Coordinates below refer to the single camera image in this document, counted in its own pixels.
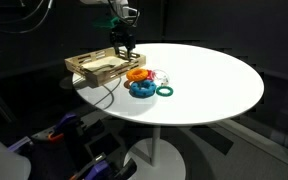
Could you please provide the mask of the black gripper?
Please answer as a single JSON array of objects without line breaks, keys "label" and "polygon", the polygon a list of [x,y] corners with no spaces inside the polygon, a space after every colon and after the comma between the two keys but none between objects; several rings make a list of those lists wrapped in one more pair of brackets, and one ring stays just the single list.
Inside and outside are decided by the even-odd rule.
[{"label": "black gripper", "polygon": [[119,55],[119,46],[125,46],[127,53],[127,60],[131,60],[131,53],[135,47],[135,36],[129,32],[129,29],[126,27],[115,27],[111,30],[110,33],[110,42],[113,45],[115,55]]}]

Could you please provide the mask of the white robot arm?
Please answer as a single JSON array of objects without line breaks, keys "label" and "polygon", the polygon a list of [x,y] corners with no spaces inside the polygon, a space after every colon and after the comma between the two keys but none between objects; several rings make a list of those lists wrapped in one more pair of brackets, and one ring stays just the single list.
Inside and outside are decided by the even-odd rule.
[{"label": "white robot arm", "polygon": [[136,47],[135,36],[130,32],[137,26],[140,16],[138,9],[129,6],[128,0],[80,0],[85,5],[108,5],[110,15],[97,20],[94,25],[110,30],[110,43],[116,55],[120,56],[120,47],[126,48],[125,58],[131,59],[131,53]]}]

